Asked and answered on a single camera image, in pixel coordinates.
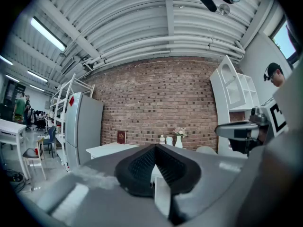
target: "blue chair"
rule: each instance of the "blue chair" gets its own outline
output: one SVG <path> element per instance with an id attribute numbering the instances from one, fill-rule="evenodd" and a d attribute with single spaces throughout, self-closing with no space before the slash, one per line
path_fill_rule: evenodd
<path id="1" fill-rule="evenodd" d="M 50 153 L 50 149 L 49 149 L 49 146 L 51 146 L 52 157 L 53 157 L 53 147 L 52 147 L 52 144 L 55 142 L 56 127 L 52 126 L 51 128 L 49 128 L 48 133 L 49 133 L 49 139 L 43 140 L 43 144 L 44 145 L 48 145 L 48 153 L 49 154 L 51 154 Z"/>

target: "vase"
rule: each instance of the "vase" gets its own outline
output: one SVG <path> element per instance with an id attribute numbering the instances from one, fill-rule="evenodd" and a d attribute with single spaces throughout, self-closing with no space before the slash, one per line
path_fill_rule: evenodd
<path id="1" fill-rule="evenodd" d="M 176 141 L 175 147 L 183 148 L 181 136 L 177 136 L 177 141 Z"/>

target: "man in cap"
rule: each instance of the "man in cap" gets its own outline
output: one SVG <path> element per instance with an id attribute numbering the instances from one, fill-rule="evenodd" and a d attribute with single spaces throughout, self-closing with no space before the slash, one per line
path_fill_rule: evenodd
<path id="1" fill-rule="evenodd" d="M 280 87 L 285 83 L 285 77 L 283 75 L 281 67 L 276 63 L 270 63 L 267 68 L 268 77 L 264 74 L 264 79 L 270 80 L 276 87 Z"/>

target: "black cap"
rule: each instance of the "black cap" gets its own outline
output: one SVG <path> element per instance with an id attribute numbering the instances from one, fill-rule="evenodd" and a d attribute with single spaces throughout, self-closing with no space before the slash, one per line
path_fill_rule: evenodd
<path id="1" fill-rule="evenodd" d="M 268 77 L 271 78 L 277 69 L 281 70 L 281 67 L 277 63 L 270 63 L 267 69 Z"/>

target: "person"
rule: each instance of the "person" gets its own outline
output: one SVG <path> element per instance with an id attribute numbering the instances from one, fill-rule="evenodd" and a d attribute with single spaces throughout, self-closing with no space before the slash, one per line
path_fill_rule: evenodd
<path id="1" fill-rule="evenodd" d="M 277 63 L 269 64 L 267 74 L 267 80 L 270 80 L 276 87 L 281 87 L 285 83 L 284 74 Z"/>
<path id="2" fill-rule="evenodd" d="M 30 122 L 31 122 L 31 123 L 34 123 L 34 122 L 35 122 L 35 118 L 34 118 L 34 113 L 35 113 L 35 111 L 34 111 L 33 108 L 31 108 L 30 110 L 31 110 L 31 112 L 32 112 L 32 115 L 31 115 L 31 117 L 30 117 Z"/>
<path id="3" fill-rule="evenodd" d="M 25 97 L 26 97 L 26 102 L 25 102 L 25 110 L 24 110 L 23 119 L 25 122 L 27 122 L 29 110 L 30 110 L 30 101 L 29 101 L 29 95 L 25 95 Z"/>
<path id="4" fill-rule="evenodd" d="M 23 98 L 24 98 L 24 93 L 21 93 L 20 98 L 18 98 L 16 100 L 13 118 L 15 118 L 15 116 L 23 117 L 24 110 L 25 110 L 25 101 Z"/>
<path id="5" fill-rule="evenodd" d="M 43 119 L 43 112 L 42 111 L 40 111 L 40 114 L 39 114 L 38 118 Z"/>

